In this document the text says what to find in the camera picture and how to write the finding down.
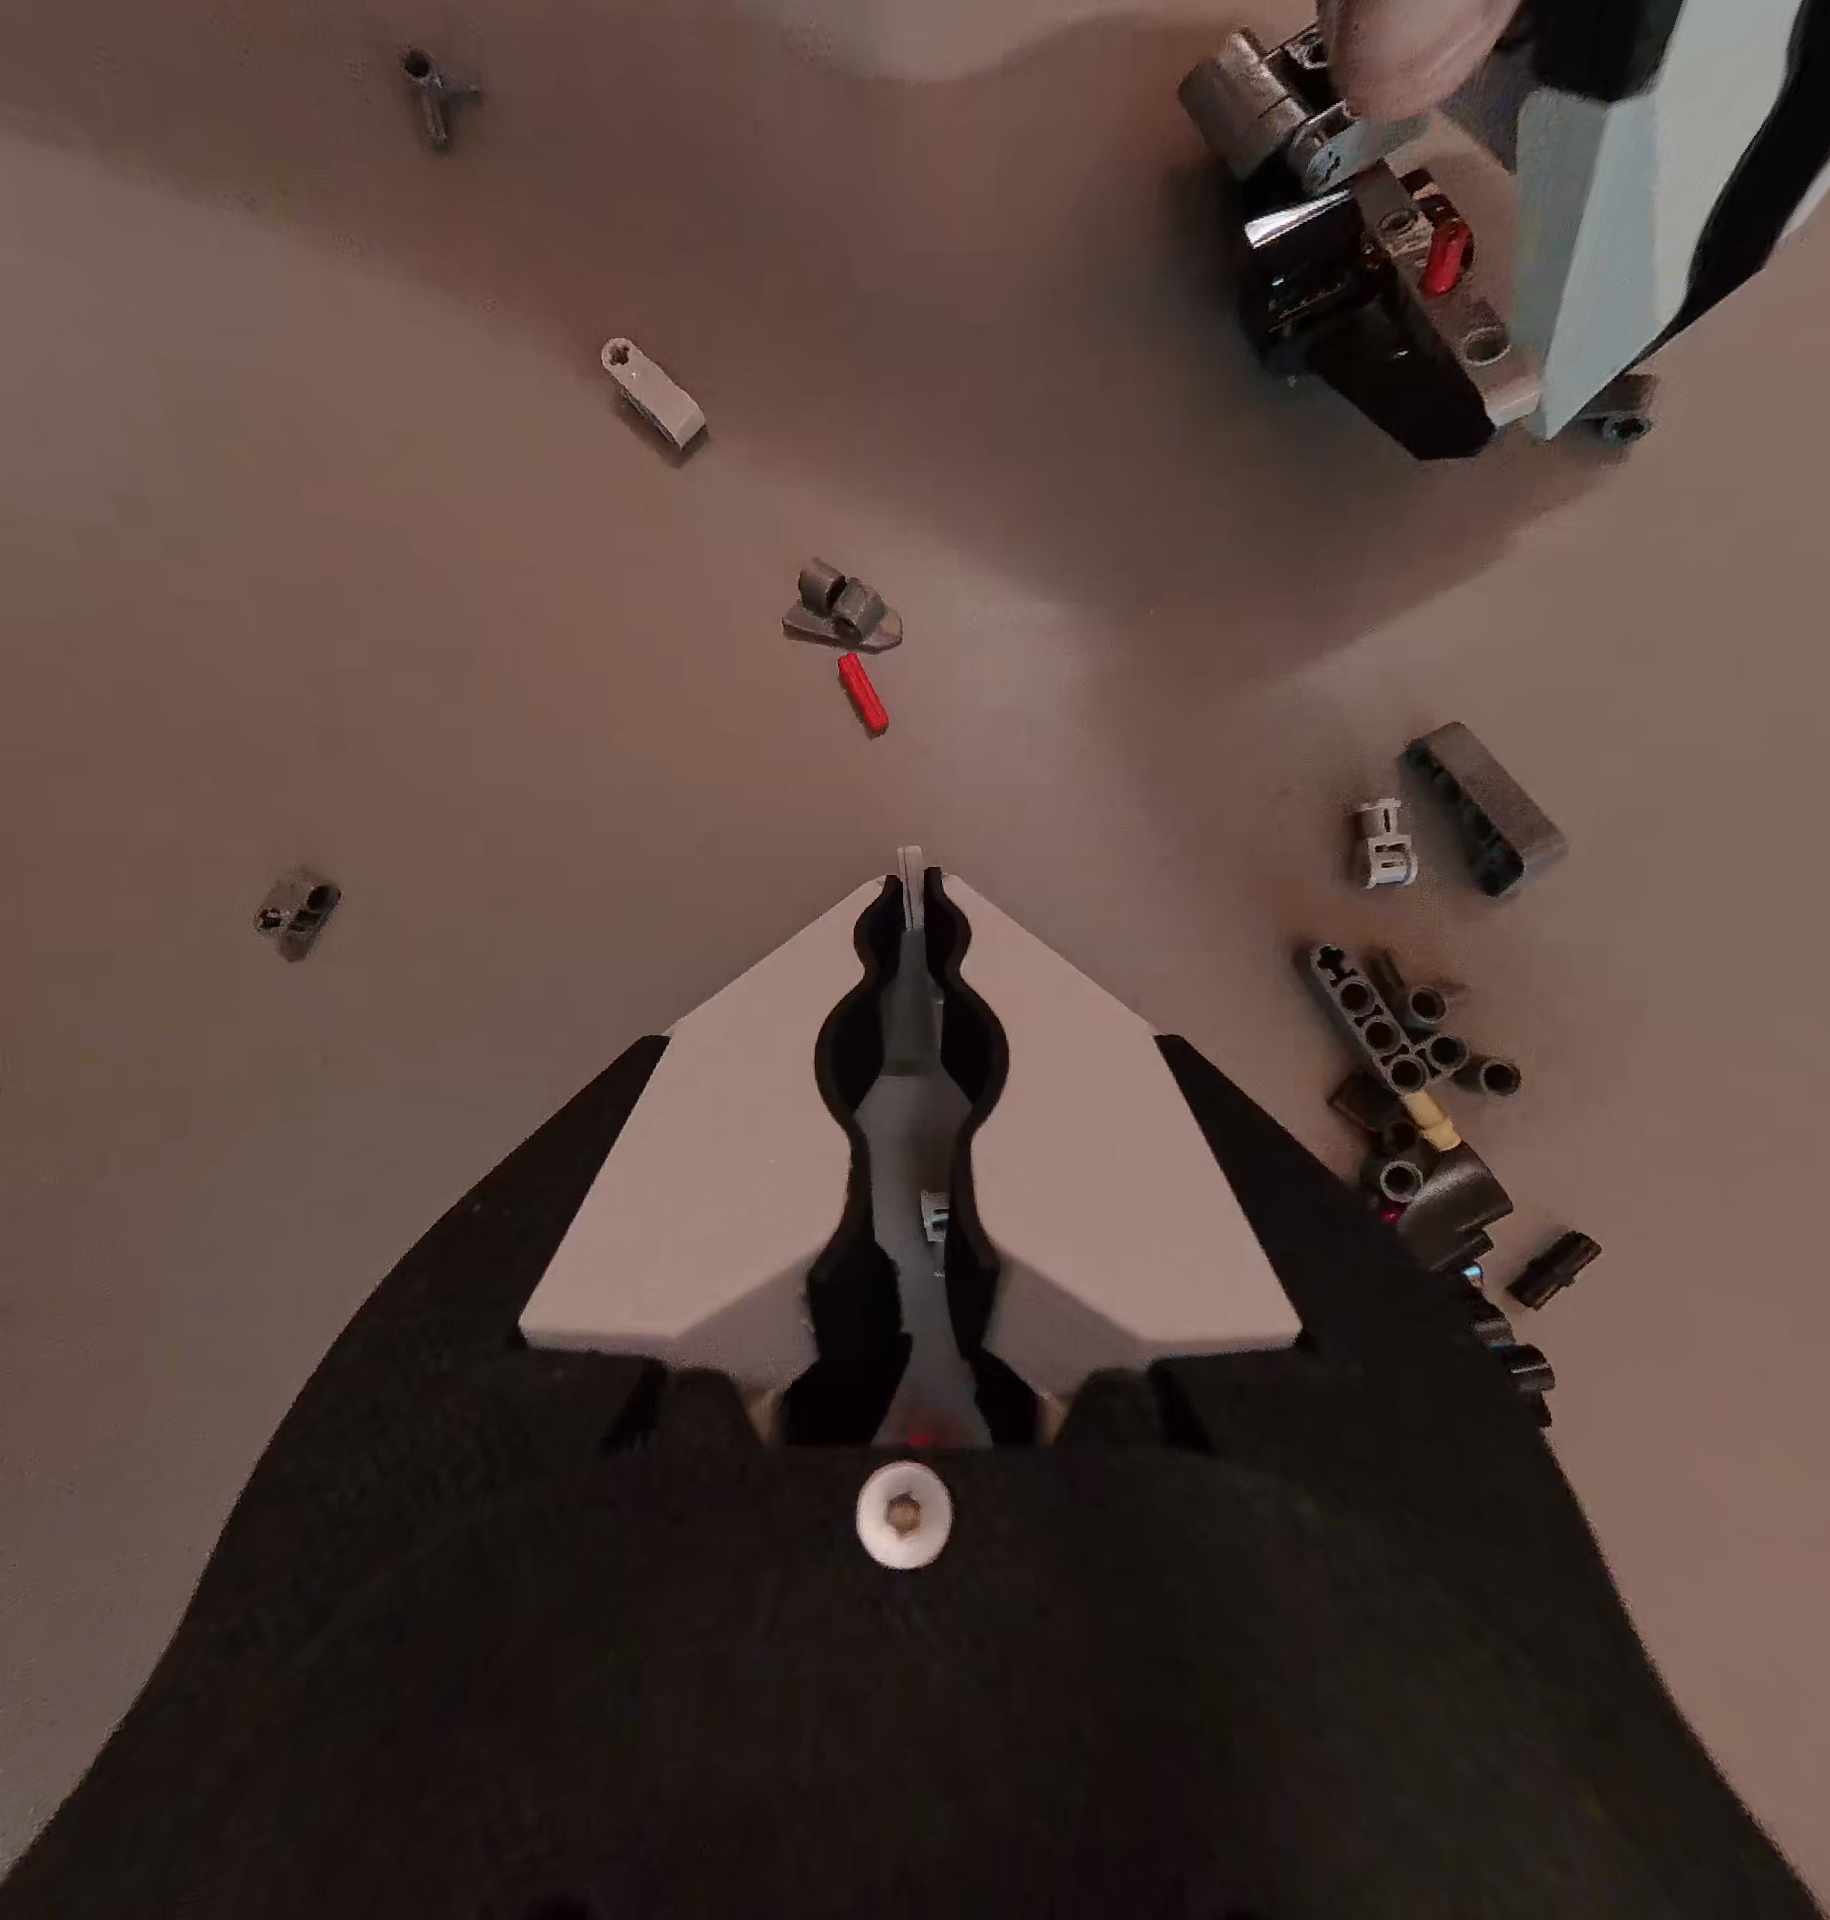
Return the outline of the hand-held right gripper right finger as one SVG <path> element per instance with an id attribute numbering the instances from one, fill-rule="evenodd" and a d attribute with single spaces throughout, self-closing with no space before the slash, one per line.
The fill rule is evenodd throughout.
<path id="1" fill-rule="evenodd" d="M 948 1335 L 995 1446 L 1097 1374 L 1287 1351 L 1302 1315 L 1159 1035 L 1019 919 L 923 873 L 948 1142 Z"/>

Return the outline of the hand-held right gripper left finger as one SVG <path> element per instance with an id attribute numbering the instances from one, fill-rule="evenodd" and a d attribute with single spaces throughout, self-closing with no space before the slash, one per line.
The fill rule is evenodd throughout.
<path id="1" fill-rule="evenodd" d="M 911 1335 L 861 1104 L 887 1065 L 905 886 L 859 886 L 670 1025 L 518 1312 L 533 1351 L 772 1396 L 792 1446 L 868 1446 Z"/>

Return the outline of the black grey lego wing assembly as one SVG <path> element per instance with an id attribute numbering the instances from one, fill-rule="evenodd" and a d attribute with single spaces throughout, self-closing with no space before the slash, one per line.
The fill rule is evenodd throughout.
<path id="1" fill-rule="evenodd" d="M 1541 404 L 1541 364 L 1481 291 L 1479 239 L 1428 165 L 1429 114 L 1358 116 L 1319 27 L 1230 32 L 1178 86 L 1219 168 L 1236 320 L 1419 463 L 1479 454 Z"/>

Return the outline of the grey axle connector lego assembly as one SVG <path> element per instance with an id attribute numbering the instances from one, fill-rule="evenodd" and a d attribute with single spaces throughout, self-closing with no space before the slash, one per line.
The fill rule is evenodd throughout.
<path id="1" fill-rule="evenodd" d="M 898 967 L 884 995 L 884 1071 L 919 1079 L 941 1065 L 944 992 L 928 963 L 928 859 L 919 845 L 898 848 L 901 939 Z"/>

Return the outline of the pile of small lego pieces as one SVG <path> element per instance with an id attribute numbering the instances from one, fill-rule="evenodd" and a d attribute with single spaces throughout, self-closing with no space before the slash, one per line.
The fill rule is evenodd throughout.
<path id="1" fill-rule="evenodd" d="M 1423 1271 L 1450 1286 L 1529 1416 L 1551 1425 L 1553 1364 L 1484 1290 L 1484 1259 L 1513 1197 L 1438 1091 L 1479 1069 L 1479 1056 L 1440 1025 L 1419 1025 L 1409 990 L 1385 990 L 1350 946 L 1317 939 L 1296 963 L 1353 1059 L 1331 1105 L 1360 1138 L 1358 1183 L 1370 1208 Z"/>

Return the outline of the dark grey lego wedge piece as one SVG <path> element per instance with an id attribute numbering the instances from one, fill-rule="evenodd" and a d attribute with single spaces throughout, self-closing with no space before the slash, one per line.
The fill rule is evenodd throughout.
<path id="1" fill-rule="evenodd" d="M 901 643 L 901 616 L 879 592 L 823 558 L 802 566 L 800 596 L 782 609 L 779 629 L 839 654 L 887 654 Z"/>

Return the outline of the dark grey lego pin connector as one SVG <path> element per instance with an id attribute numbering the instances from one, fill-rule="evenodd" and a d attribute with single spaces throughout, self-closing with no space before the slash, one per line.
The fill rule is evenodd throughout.
<path id="1" fill-rule="evenodd" d="M 252 927 L 290 963 L 299 963 L 318 946 L 324 927 L 341 909 L 343 888 L 305 867 L 277 873 L 271 893 L 259 901 Z"/>

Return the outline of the light grey lego beam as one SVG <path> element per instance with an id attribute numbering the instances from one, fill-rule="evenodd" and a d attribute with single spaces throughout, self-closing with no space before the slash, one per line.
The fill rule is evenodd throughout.
<path id="1" fill-rule="evenodd" d="M 688 451 L 708 429 L 702 402 L 637 343 L 627 336 L 608 339 L 599 367 L 672 451 Z"/>

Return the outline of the person's left hand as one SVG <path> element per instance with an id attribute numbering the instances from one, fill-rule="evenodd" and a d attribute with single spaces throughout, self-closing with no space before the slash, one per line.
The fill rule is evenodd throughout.
<path id="1" fill-rule="evenodd" d="M 1333 86 L 1358 118 L 1440 108 L 1494 49 L 1519 3 L 1317 3 Z"/>

